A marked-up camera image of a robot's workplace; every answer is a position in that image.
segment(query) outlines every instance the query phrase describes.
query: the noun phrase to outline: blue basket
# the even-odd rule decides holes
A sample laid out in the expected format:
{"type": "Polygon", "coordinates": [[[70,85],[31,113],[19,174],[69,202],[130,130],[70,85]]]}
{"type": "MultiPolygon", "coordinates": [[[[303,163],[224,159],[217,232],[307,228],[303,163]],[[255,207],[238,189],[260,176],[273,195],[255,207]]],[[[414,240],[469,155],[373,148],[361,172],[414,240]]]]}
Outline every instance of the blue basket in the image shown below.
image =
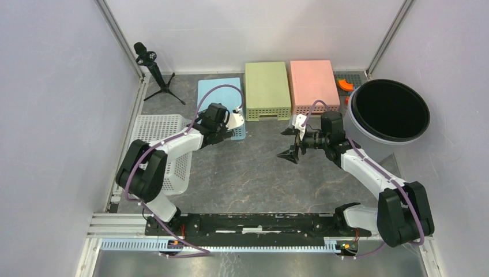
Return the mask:
{"type": "MultiPolygon", "coordinates": [[[[233,85],[241,89],[241,82],[239,78],[226,78],[226,79],[214,79],[214,80],[200,80],[198,83],[197,103],[202,100],[202,97],[218,85],[233,85]]],[[[232,112],[241,104],[241,96],[238,91],[233,88],[219,88],[213,91],[202,103],[200,111],[205,110],[211,103],[221,103],[224,107],[228,108],[232,112]]],[[[246,137],[246,128],[243,124],[241,127],[233,129],[233,135],[231,140],[244,140],[246,137]]]]}

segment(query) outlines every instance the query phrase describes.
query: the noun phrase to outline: orange plastic piece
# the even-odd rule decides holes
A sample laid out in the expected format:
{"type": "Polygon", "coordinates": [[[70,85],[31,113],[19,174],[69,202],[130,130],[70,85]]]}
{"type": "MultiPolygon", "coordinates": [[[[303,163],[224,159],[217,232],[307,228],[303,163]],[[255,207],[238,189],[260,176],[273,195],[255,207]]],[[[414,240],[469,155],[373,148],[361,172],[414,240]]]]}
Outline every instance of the orange plastic piece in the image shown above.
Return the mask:
{"type": "Polygon", "coordinates": [[[338,85],[344,91],[354,91],[353,84],[347,83],[345,79],[338,79],[338,85]]]}

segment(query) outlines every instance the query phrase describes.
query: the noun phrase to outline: white wall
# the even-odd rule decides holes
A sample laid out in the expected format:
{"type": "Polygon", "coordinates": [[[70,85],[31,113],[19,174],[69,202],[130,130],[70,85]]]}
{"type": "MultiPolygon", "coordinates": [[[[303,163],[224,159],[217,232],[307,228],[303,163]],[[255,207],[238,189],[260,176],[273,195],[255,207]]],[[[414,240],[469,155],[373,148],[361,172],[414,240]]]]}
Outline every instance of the white wall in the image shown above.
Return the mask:
{"type": "Polygon", "coordinates": [[[127,41],[162,71],[242,71],[246,62],[330,59],[365,69],[403,0],[107,0],[127,41]]]}
{"type": "Polygon", "coordinates": [[[489,2],[416,1],[375,78],[418,91],[431,125],[396,153],[428,191],[446,276],[484,276],[489,240],[489,2]]]}
{"type": "Polygon", "coordinates": [[[94,1],[0,4],[0,276],[73,276],[138,78],[94,1]]]}

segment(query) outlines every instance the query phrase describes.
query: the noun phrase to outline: tripod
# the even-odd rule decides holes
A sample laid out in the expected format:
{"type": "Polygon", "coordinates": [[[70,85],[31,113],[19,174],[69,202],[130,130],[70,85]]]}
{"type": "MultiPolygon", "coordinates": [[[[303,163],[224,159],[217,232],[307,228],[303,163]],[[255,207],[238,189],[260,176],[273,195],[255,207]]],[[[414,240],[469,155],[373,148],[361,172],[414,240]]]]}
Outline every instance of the tripod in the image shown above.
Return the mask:
{"type": "Polygon", "coordinates": [[[163,80],[163,76],[161,75],[160,68],[158,67],[158,64],[155,63],[156,53],[153,51],[148,51],[146,49],[146,47],[140,42],[137,42],[136,44],[134,44],[134,50],[136,51],[136,54],[138,55],[138,57],[136,58],[137,64],[139,66],[146,66],[148,68],[149,72],[151,73],[151,75],[153,76],[153,78],[155,78],[156,83],[160,86],[159,91],[149,95],[148,97],[143,99],[143,101],[146,101],[149,98],[151,98],[155,95],[158,95],[160,93],[168,93],[168,94],[172,95],[173,97],[177,98],[180,101],[180,103],[185,105],[184,101],[182,101],[175,94],[173,94],[173,92],[170,91],[171,79],[173,79],[173,77],[175,77],[175,73],[173,73],[171,75],[169,81],[167,83],[165,83],[165,81],[163,80]]]}

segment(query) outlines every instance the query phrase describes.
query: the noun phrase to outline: black mounting base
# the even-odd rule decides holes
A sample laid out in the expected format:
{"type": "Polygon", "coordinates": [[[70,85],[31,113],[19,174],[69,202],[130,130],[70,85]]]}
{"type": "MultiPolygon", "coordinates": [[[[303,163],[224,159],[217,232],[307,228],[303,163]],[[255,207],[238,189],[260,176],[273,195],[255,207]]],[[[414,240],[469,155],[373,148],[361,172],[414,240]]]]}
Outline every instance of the black mounting base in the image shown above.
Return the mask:
{"type": "MultiPolygon", "coordinates": [[[[355,236],[354,228],[335,224],[333,214],[187,214],[169,227],[197,246],[324,246],[324,237],[355,236]]],[[[145,235],[168,234],[149,217],[145,235]]]]}

